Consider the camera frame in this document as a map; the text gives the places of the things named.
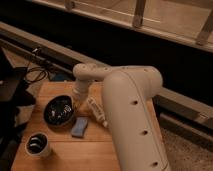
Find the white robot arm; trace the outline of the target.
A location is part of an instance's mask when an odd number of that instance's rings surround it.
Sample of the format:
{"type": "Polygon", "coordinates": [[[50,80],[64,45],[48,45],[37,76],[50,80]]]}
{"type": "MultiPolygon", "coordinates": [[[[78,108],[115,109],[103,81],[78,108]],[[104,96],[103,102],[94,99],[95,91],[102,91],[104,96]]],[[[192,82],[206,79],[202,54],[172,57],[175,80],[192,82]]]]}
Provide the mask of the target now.
{"type": "Polygon", "coordinates": [[[102,83],[102,105],[121,171],[171,171],[156,116],[147,101],[162,88],[162,76],[152,66],[74,66],[73,95],[78,102],[89,86],[102,83]]]}

